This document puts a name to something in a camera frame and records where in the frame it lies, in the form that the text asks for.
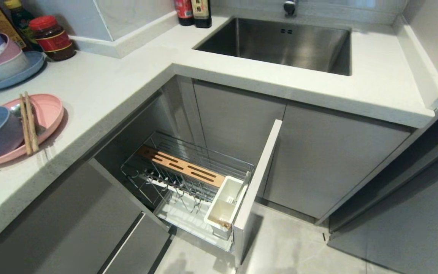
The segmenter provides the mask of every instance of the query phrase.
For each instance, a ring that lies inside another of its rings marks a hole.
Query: spoon
[[[40,123],[38,123],[37,115],[35,115],[35,106],[32,103],[30,103],[30,105],[32,106],[33,117],[35,117],[35,126],[36,126],[35,131],[36,131],[36,135],[40,136],[40,135],[42,135],[47,130],[47,128],[42,126],[42,125],[40,125]],[[9,111],[12,114],[14,114],[14,116],[16,116],[19,119],[21,119],[21,105],[20,104],[12,106]]]

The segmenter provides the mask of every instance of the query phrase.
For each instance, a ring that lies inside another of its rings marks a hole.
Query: open cabinet
[[[110,134],[89,163],[162,229],[177,226],[233,253],[238,267],[281,125],[271,121],[254,164],[208,149],[192,82],[173,78]]]

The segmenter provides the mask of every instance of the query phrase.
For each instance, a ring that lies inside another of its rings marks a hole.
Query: sauce jar
[[[30,21],[33,37],[47,56],[54,61],[69,59],[75,55],[75,47],[64,28],[55,17],[47,15]]]

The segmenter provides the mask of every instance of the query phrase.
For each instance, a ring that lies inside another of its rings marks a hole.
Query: stainless steel sink
[[[348,30],[236,18],[196,49],[351,75]]]

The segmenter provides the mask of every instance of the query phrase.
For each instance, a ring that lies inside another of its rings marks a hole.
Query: white quartz countertop
[[[193,50],[230,19],[230,15],[213,16],[209,29],[176,26],[123,59],[78,52],[67,61],[48,63],[29,81],[0,91],[0,104],[27,91],[30,95],[54,94],[66,109],[62,125],[42,144],[41,151],[0,165],[0,232],[174,75],[415,128],[433,118],[389,26],[351,26],[352,76],[341,76]]]

